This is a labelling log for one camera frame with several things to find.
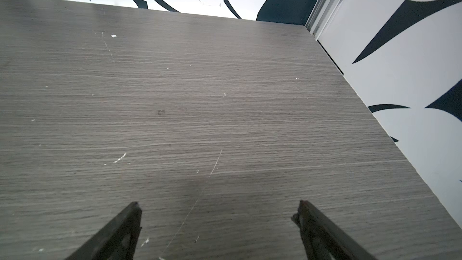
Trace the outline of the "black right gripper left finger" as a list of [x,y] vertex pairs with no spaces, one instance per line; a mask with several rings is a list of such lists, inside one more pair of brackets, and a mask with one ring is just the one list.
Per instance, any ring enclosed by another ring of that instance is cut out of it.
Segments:
[[141,232],[142,210],[131,202],[67,257],[69,260],[131,260]]

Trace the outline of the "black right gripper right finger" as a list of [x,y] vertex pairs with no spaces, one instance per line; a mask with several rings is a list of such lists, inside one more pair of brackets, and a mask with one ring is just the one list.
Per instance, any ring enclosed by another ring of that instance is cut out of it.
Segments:
[[375,259],[309,201],[300,202],[291,220],[300,229],[309,260]]

